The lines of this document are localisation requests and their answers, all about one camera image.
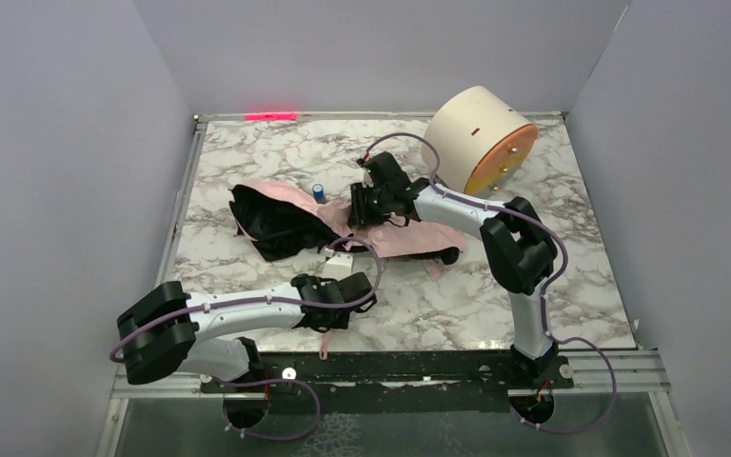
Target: small blue cylinder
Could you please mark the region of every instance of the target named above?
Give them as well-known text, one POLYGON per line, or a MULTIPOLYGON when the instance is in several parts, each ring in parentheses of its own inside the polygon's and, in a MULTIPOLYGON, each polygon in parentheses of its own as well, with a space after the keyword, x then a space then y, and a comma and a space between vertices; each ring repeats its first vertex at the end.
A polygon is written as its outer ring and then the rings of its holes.
POLYGON ((312 186, 312 197, 315 198, 315 201, 318 203, 325 203, 326 197, 324 196, 324 187, 320 184, 312 186))

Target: pink fabric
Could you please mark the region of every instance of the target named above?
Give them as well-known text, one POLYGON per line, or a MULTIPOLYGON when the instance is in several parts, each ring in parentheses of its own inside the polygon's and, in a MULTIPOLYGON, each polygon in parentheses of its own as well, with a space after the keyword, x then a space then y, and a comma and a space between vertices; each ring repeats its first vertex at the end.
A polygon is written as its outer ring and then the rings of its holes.
MULTIPOLYGON (((289 202, 296 207, 315 215, 340 236, 354 236, 363 239, 374 247, 380 257, 436 252, 446 248, 466 248, 466 240, 458 231, 432 222, 410 221, 407 227, 394 227, 383 224, 367 229, 352 229, 346 223, 350 213, 348 202, 332 200, 325 204, 315 202, 311 195, 287 181, 250 181, 243 186, 255 189, 274 200, 289 202)), ((394 222, 401 225, 404 218, 394 222)))

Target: marble tabletop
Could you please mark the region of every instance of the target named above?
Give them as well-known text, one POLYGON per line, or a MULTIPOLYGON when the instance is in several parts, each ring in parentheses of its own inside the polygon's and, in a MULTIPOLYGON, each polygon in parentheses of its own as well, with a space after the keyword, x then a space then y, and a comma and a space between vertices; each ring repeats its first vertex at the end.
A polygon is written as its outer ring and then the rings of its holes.
MULTIPOLYGON (((549 289, 550 322, 561 338, 582 336, 602 348, 633 348, 621 297, 603 247, 564 122, 532 117, 540 130, 528 158, 492 199, 528 199, 543 222, 564 239, 570 263, 549 289)), ((250 123, 213 121, 188 202, 175 260, 174 279, 187 291, 228 293, 269 288, 299 273, 320 272, 314 251, 268 263, 237 229, 228 208, 229 188, 247 179, 284 179, 307 191, 321 183, 329 199, 348 199, 362 179, 354 159, 374 139, 394 131, 424 134, 426 120, 309 120, 250 123)), ((426 175, 420 145, 410 138, 383 142, 411 179, 426 175)), ((352 314, 347 330, 333 330, 329 350, 425 350, 509 348, 514 337, 508 296, 492 278, 478 240, 466 237, 458 262, 437 281, 425 261, 388 259, 379 303, 352 314)), ((355 269, 375 267, 360 254, 355 269)), ((321 335, 306 328, 245 333, 259 350, 317 351, 321 335)))

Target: white cylinder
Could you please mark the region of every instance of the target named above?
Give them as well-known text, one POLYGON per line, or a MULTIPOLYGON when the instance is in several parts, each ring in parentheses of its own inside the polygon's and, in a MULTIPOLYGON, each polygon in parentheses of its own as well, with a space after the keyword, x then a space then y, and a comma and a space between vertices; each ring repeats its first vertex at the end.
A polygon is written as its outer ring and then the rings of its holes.
MULTIPOLYGON (((425 139, 441 155, 437 175, 458 192, 475 195, 509 173, 531 151, 537 128, 483 86, 464 90, 436 112, 425 139)), ((422 145, 432 169, 436 159, 422 145)))

